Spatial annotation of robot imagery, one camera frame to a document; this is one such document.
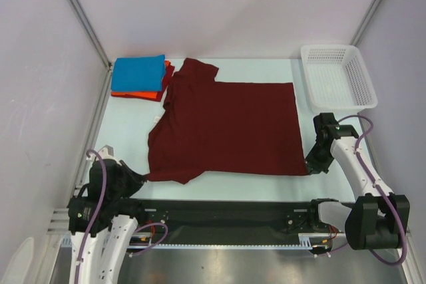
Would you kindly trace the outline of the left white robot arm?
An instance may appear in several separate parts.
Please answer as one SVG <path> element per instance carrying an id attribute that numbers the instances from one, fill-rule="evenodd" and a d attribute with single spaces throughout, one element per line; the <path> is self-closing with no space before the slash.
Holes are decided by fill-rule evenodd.
<path id="1" fill-rule="evenodd" d="M 145 176 L 124 161 L 95 160 L 89 182 L 70 199 L 70 283 L 117 283 L 130 238 L 146 225 L 140 200 L 132 198 Z"/>

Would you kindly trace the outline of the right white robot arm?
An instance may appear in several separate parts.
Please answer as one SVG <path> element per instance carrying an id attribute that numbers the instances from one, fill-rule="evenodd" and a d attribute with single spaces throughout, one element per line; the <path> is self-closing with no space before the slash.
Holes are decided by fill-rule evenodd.
<path id="1" fill-rule="evenodd" d="M 305 163 L 309 174 L 327 173 L 333 162 L 342 169 L 355 198 L 352 208 L 322 202 L 307 215 L 308 226 L 323 231 L 329 225 L 345 232 L 354 250 L 400 249 L 407 246 L 410 203 L 383 181 L 361 148 L 363 135 L 341 124 L 332 113 L 314 117 L 316 142 Z"/>

